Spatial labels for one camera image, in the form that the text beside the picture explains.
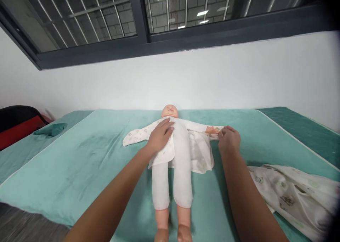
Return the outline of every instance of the mattress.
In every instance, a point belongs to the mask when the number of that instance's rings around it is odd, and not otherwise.
[[[0,152],[0,182],[7,179],[0,188],[0,200],[72,226],[145,144],[141,142],[126,148],[121,145],[130,130],[142,128],[159,116],[157,111],[139,111],[138,114],[135,111],[76,111],[56,121],[68,124],[63,134],[54,138],[30,135]],[[194,122],[234,126],[242,136],[241,153],[248,165],[290,165],[307,173],[338,178],[335,156],[339,136],[287,108],[261,109],[261,113],[256,110],[187,110],[180,114]],[[193,174],[194,241],[237,240],[217,142],[211,145],[215,158],[213,171]],[[173,170],[169,174],[172,181]],[[113,241],[153,238],[156,225],[150,186],[151,172],[145,170]],[[173,200],[171,207],[176,209]],[[175,222],[177,217],[173,210],[170,212]],[[306,240],[279,215],[275,217],[289,239]],[[131,227],[137,231],[136,237],[131,234]],[[176,241],[174,230],[170,241]]]

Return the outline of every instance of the doll foot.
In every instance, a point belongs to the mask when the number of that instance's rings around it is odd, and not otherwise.
[[[169,241],[169,230],[166,229],[158,229],[155,242],[168,242]]]
[[[177,240],[178,242],[192,242],[191,230],[188,226],[178,226]]]

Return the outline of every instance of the floor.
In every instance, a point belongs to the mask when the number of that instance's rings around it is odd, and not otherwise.
[[[0,203],[0,242],[61,242],[69,229]]]

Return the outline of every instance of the doll leg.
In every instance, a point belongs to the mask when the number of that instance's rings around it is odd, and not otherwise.
[[[174,198],[177,203],[178,242],[192,242],[191,235],[191,158],[188,142],[182,142],[175,153]]]
[[[168,163],[152,167],[152,200],[155,208],[157,233],[155,242],[169,240],[169,178]]]

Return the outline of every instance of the window glass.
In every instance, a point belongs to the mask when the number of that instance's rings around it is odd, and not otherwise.
[[[301,1],[145,0],[145,6],[150,32],[160,33],[296,7]]]
[[[1,0],[38,52],[136,35],[130,0]]]

